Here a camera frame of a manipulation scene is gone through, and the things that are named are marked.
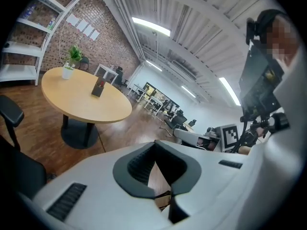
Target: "fluorescent light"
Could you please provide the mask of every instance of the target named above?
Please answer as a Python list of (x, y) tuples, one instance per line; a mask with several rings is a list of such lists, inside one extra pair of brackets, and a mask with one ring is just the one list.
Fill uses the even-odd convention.
[(141, 24), (141, 25), (144, 25), (144, 26), (147, 26), (147, 27), (150, 27), (158, 32), (161, 32), (163, 34), (165, 34), (166, 36), (170, 36), (171, 35), (171, 31), (164, 28), (164, 27), (161, 27), (159, 25), (156, 25), (154, 23), (151, 23), (149, 21), (145, 21), (145, 20), (141, 20), (141, 19), (138, 19), (138, 18), (132, 18), (133, 22), (134, 23), (137, 23), (137, 24)]
[(231, 86), (229, 85), (229, 83), (227, 82), (227, 80), (225, 78), (219, 78), (219, 80), (222, 82), (222, 84), (225, 86), (225, 88), (227, 89), (227, 91), (230, 93), (232, 99), (234, 100), (234, 102), (236, 103), (236, 105), (241, 105), (240, 101), (238, 100), (234, 90), (231, 88)]
[(186, 92), (188, 92), (190, 95), (192, 95), (194, 98), (196, 98), (196, 96), (194, 94), (192, 94), (190, 91), (188, 91), (184, 86), (181, 86)]
[(153, 63), (149, 62), (148, 60), (146, 61), (150, 66), (153, 66), (155, 68), (157, 68), (159, 71), (162, 71), (160, 68), (156, 67)]

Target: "potted plant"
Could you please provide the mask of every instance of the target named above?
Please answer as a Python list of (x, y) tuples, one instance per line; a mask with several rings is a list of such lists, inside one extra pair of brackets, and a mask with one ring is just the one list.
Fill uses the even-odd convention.
[(82, 52), (78, 48), (78, 46), (76, 45), (71, 46), (68, 52), (69, 52), (69, 57), (68, 57), (69, 62), (66, 62), (65, 65), (63, 66), (63, 73), (62, 73), (63, 79), (71, 78), (75, 66), (74, 63), (77, 63), (82, 59)]

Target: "black table base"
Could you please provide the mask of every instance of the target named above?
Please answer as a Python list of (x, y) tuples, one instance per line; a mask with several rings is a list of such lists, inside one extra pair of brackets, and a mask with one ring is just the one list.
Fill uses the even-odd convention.
[(95, 124), (69, 119), (63, 115), (61, 136), (64, 142), (75, 149), (86, 149), (93, 146), (98, 139)]

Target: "round wooden table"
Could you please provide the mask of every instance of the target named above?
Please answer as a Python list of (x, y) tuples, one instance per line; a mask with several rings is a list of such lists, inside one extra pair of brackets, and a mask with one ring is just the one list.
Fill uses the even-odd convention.
[(123, 120), (132, 111), (131, 103), (109, 83), (105, 84), (100, 97), (91, 95), (97, 76), (75, 69), (72, 77), (65, 80), (62, 71), (63, 68), (58, 67), (44, 74), (43, 94), (56, 110), (63, 113), (61, 135), (65, 143), (77, 149), (89, 148), (98, 138), (94, 124)]

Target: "white ceiling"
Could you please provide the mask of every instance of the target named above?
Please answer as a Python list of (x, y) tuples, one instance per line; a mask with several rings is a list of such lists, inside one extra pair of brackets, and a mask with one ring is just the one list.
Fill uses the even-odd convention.
[[(281, 9), (274, 0), (114, 0), (134, 48), (140, 58), (161, 67), (178, 86), (185, 85), (200, 102), (234, 107), (235, 104), (218, 78), (225, 77), (236, 95), (248, 46), (245, 43), (246, 20), (257, 19), (265, 9)], [(131, 17), (144, 19), (171, 30), (168, 38), (134, 24)], [(178, 61), (197, 77), (194, 83), (183, 81), (169, 67)]]

